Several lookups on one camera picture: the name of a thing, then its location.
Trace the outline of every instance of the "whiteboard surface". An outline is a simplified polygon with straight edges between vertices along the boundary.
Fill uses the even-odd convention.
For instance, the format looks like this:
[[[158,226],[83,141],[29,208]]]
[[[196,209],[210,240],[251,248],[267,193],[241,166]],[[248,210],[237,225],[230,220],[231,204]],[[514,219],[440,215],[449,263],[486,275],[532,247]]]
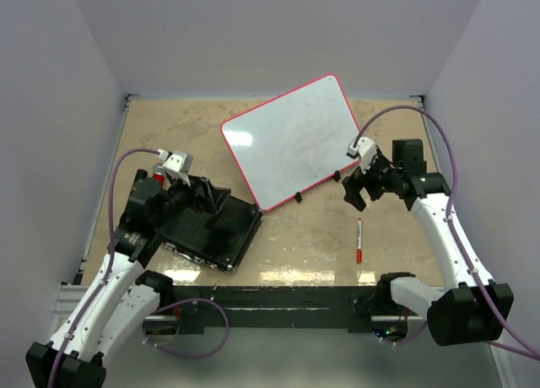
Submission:
[[[268,211],[354,164],[345,153],[359,129],[330,74],[231,118],[221,131]]]

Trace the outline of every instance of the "red marker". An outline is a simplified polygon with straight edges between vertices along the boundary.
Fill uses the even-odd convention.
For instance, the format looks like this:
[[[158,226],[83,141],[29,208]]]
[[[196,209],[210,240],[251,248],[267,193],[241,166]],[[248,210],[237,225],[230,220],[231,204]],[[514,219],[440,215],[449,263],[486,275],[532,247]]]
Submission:
[[[362,219],[358,218],[358,245],[356,247],[356,262],[362,262]]]

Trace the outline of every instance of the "table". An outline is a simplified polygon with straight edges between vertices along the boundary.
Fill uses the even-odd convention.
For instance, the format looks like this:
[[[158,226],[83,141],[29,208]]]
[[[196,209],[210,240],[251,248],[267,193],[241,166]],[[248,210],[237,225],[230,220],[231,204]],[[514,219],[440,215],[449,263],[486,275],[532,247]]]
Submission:
[[[134,100],[131,103],[116,156],[130,148],[179,149],[195,157],[190,174],[207,176],[214,185],[253,202],[221,132],[221,123],[264,100]],[[379,110],[413,100],[350,100],[361,125]],[[411,110],[394,111],[368,132],[388,158],[392,139],[418,137],[424,141],[428,170],[434,171],[424,121]],[[127,158],[116,178],[115,220],[125,207],[136,169],[151,170],[157,160],[138,154]],[[424,283],[442,285],[435,256],[423,230],[405,205],[385,195],[359,213],[343,201],[341,184],[329,180],[266,213],[251,247],[235,275],[182,259],[161,247],[149,270],[173,278],[175,285],[373,285],[386,272],[412,272]],[[357,219],[363,221],[364,260],[356,264]],[[102,205],[89,249],[83,284],[97,273],[108,245],[106,207]]]

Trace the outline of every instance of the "marble tabletop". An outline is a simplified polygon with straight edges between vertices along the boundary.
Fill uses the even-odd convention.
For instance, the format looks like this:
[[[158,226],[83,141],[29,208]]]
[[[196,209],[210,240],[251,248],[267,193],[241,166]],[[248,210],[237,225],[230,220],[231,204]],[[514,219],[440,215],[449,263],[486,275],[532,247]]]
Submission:
[[[134,100],[116,156],[130,148],[164,148],[193,154],[190,174],[207,176],[248,202],[253,197],[221,134],[221,123],[264,100]],[[412,100],[349,100],[362,125],[379,110]],[[411,110],[389,113],[366,133],[392,156],[392,139],[424,141],[428,170],[434,170],[424,122]],[[155,157],[139,154],[122,164],[116,178],[115,220],[125,207],[136,169],[151,170]],[[163,247],[148,269],[162,272],[176,285],[347,286],[372,285],[386,272],[412,272],[423,282],[441,285],[440,272],[423,230],[393,195],[368,202],[362,213],[343,201],[343,187],[326,181],[266,213],[244,260],[234,275],[199,267]],[[356,264],[357,220],[362,218],[364,259]],[[108,245],[106,207],[102,205],[89,249],[83,284],[97,273]]]

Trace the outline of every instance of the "gray floor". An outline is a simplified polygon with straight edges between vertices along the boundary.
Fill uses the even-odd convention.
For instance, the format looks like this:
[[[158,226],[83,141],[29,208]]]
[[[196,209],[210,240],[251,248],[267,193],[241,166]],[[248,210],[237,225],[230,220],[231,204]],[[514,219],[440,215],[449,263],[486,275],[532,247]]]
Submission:
[[[201,353],[222,329],[177,337],[171,344]],[[338,330],[233,329],[212,358],[185,360],[142,345],[136,333],[115,356],[105,387],[392,387],[497,388],[487,345],[436,346],[428,332],[393,350],[373,335]]]

